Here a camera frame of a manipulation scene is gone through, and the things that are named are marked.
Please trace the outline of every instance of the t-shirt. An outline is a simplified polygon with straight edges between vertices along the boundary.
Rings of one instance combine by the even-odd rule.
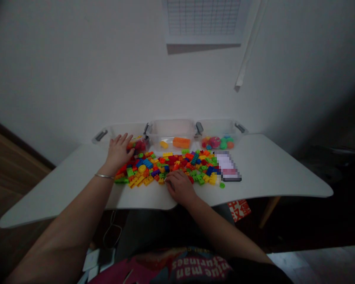
[[[226,261],[197,247],[160,249],[112,265],[90,281],[96,283],[278,282],[291,280],[277,266],[242,258]]]

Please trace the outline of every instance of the pixelated phone screen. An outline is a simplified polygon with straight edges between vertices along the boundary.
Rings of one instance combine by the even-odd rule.
[[[217,157],[218,166],[221,171],[221,178],[223,181],[241,181],[242,176],[238,172],[235,163],[229,151],[215,151],[214,155]]]

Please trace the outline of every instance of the cable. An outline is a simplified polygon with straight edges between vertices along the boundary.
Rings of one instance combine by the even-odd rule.
[[[116,246],[116,244],[118,243],[118,241],[119,241],[119,239],[120,239],[120,236],[121,236],[121,233],[122,233],[122,228],[121,228],[119,225],[116,225],[116,224],[114,223],[114,218],[116,217],[116,212],[117,212],[117,210],[113,210],[112,215],[111,215],[111,217],[110,217],[110,225],[109,225],[109,228],[108,228],[108,230],[106,230],[106,232],[105,232],[105,234],[104,234],[104,236],[103,236],[103,244],[104,244],[104,247],[105,247],[106,249],[112,249],[112,248],[114,248],[114,247]],[[105,236],[107,235],[107,233],[109,232],[109,230],[110,230],[111,227],[117,227],[117,228],[119,228],[119,229],[120,229],[120,234],[118,235],[117,241],[114,243],[114,245],[113,245],[112,247],[107,247],[107,245],[105,244]]]

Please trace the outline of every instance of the bracelet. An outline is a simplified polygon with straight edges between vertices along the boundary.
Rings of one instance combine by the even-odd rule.
[[[110,178],[110,179],[114,179],[114,177],[111,176],[106,176],[106,175],[100,175],[100,174],[95,174],[95,176],[101,177],[101,178]]]

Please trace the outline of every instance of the clear plastic container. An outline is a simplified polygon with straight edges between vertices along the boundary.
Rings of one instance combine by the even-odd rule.
[[[128,133],[129,135],[132,134],[133,138],[127,146],[127,150],[135,148],[135,154],[145,153],[150,148],[149,140],[144,135],[145,127],[145,123],[123,123],[107,126],[92,139],[92,143],[107,150],[112,138],[116,138],[119,134]]]
[[[156,155],[169,152],[178,154],[182,149],[191,148],[196,132],[193,120],[153,120],[149,122],[146,135],[151,140]],[[189,139],[189,147],[175,147],[174,144],[177,144],[173,142],[174,138]]]
[[[199,138],[202,149],[230,150],[248,131],[237,121],[232,119],[199,120],[203,131]]]

